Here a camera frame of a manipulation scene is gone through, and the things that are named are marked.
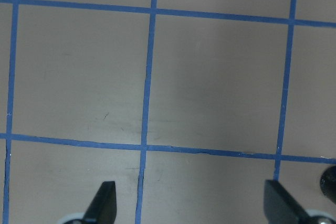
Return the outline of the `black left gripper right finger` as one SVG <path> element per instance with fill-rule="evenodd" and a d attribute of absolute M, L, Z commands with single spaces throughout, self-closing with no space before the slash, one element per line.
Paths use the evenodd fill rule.
<path fill-rule="evenodd" d="M 315 223 L 314 217 L 277 180 L 264 183 L 263 209 L 268 223 Z"/>

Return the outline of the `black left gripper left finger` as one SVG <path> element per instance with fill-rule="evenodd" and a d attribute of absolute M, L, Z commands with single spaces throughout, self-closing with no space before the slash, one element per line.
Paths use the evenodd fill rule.
<path fill-rule="evenodd" d="M 115 182 L 103 182 L 86 210 L 82 223 L 114 224 L 117 216 Z"/>

